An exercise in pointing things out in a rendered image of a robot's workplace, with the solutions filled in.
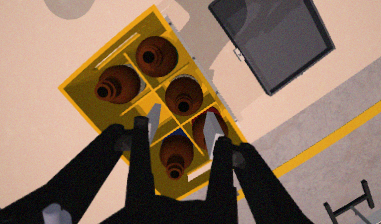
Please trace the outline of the yellow divided crate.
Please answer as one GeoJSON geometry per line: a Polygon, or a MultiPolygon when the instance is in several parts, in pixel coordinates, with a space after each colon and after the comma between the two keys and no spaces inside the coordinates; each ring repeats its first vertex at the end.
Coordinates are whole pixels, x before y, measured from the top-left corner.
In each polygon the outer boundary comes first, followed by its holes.
{"type": "Polygon", "coordinates": [[[228,138],[232,140],[232,144],[239,146],[242,141],[247,142],[247,140],[166,20],[149,22],[135,27],[116,38],[101,52],[85,78],[80,94],[78,112],[92,126],[92,128],[100,134],[109,125],[116,123],[124,125],[124,129],[133,129],[134,117],[146,117],[155,103],[161,104],[159,125],[150,146],[155,193],[157,195],[164,195],[176,200],[181,200],[208,185],[211,171],[211,169],[209,169],[188,182],[188,175],[212,161],[209,159],[207,151],[200,148],[193,139],[191,123],[193,118],[213,106],[219,111],[228,127],[228,138]],[[132,35],[134,36],[130,38],[132,35]],[[161,78],[147,76],[139,69],[136,62],[135,56],[138,45],[150,36],[161,36],[166,38],[178,51],[179,60],[177,66],[171,73],[161,78]],[[129,40],[125,42],[127,39],[129,40]],[[121,44],[123,45],[119,47],[121,44]],[[114,50],[116,51],[112,53],[114,50]],[[108,55],[110,56],[106,58],[108,55]],[[101,61],[103,62],[99,64],[101,61]],[[185,68],[180,69],[188,62],[189,64],[187,64],[185,68]],[[122,64],[132,64],[147,84],[144,91],[126,104],[113,104],[98,99],[95,96],[94,89],[102,72],[110,66],[122,64]],[[179,72],[173,74],[178,69],[180,69],[179,72]],[[171,74],[173,74],[171,78],[165,80],[171,74]],[[180,74],[189,74],[196,78],[203,91],[203,103],[200,109],[189,116],[179,116],[174,114],[170,111],[165,102],[165,92],[168,85],[174,77],[180,74]],[[163,80],[165,80],[163,84],[157,86],[163,80]],[[152,92],[150,90],[152,90],[152,92]],[[148,91],[150,91],[149,94],[142,97],[148,91]],[[140,97],[142,97],[141,100],[139,100],[140,97]],[[184,170],[184,174],[180,179],[171,180],[166,174],[166,168],[160,161],[159,152],[163,138],[180,127],[193,143],[194,158],[190,166],[184,170]]]}

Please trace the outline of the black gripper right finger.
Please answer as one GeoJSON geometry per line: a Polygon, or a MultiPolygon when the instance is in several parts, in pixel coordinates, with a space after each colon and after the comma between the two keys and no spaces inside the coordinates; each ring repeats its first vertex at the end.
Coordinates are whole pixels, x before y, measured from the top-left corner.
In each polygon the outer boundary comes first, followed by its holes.
{"type": "Polygon", "coordinates": [[[214,112],[207,111],[203,133],[212,160],[205,199],[209,201],[205,224],[238,224],[233,170],[256,224],[314,224],[253,145],[247,142],[239,146],[232,144],[214,112]]]}

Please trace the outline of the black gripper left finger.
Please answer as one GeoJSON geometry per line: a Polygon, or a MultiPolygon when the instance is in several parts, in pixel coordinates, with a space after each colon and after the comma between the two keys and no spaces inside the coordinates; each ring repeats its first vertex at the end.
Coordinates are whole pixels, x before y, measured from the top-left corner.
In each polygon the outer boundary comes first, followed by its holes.
{"type": "Polygon", "coordinates": [[[78,224],[123,151],[131,151],[123,224],[160,224],[150,158],[160,112],[155,103],[133,129],[109,125],[45,185],[1,209],[0,224],[78,224]]]}

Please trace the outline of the grey square tray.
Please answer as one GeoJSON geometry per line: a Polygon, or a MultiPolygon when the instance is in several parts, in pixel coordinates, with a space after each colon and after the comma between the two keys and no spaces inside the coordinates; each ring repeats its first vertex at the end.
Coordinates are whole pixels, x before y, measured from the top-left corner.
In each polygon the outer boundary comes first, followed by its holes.
{"type": "Polygon", "coordinates": [[[210,12],[268,96],[336,49],[313,0],[214,0],[210,12]]]}

